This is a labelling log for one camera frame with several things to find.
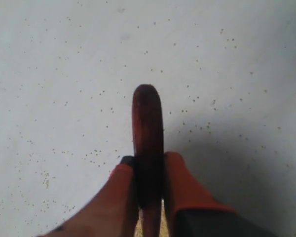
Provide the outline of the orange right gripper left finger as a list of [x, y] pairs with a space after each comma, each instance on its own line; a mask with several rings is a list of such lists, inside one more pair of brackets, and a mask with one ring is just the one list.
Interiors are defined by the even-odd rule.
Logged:
[[139, 215], [134, 165], [134, 157], [123, 157], [92, 200], [45, 236], [133, 237]]

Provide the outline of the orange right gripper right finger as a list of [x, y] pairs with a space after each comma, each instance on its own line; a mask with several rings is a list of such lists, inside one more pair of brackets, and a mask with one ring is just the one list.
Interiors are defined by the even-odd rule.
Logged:
[[214, 199], [179, 153], [164, 158], [164, 204], [172, 237], [272, 237], [274, 233]]

